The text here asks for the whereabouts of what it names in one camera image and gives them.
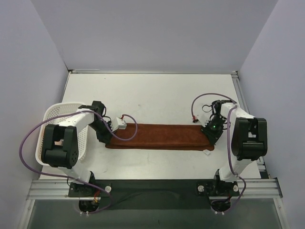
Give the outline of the brown towel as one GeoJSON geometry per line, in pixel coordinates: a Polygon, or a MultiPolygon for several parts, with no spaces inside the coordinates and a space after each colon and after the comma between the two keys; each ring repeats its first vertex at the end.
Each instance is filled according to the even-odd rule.
{"type": "Polygon", "coordinates": [[[137,134],[130,141],[111,138],[105,147],[109,149],[152,150],[214,150],[200,125],[138,124],[137,134]]]}

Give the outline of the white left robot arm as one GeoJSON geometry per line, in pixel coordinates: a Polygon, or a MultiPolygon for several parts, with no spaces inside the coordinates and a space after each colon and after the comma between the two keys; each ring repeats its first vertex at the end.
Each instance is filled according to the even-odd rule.
{"type": "Polygon", "coordinates": [[[67,118],[59,124],[48,124],[44,128],[41,160],[43,163],[58,168],[67,176],[82,181],[79,191],[89,197],[96,192],[93,172],[78,161],[78,134],[90,126],[99,142],[108,144],[111,141],[111,121],[103,122],[100,117],[106,114],[106,107],[100,101],[92,105],[81,105],[78,114],[67,118]]]}

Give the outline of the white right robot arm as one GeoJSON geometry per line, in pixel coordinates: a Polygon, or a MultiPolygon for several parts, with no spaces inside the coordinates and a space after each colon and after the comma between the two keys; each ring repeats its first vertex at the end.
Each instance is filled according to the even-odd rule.
{"type": "Polygon", "coordinates": [[[249,164],[266,155],[267,120],[250,115],[230,100],[216,100],[209,106],[211,115],[201,121],[201,132],[215,145],[226,131],[228,160],[217,170],[219,179],[211,183],[212,192],[220,196],[249,164]]]}

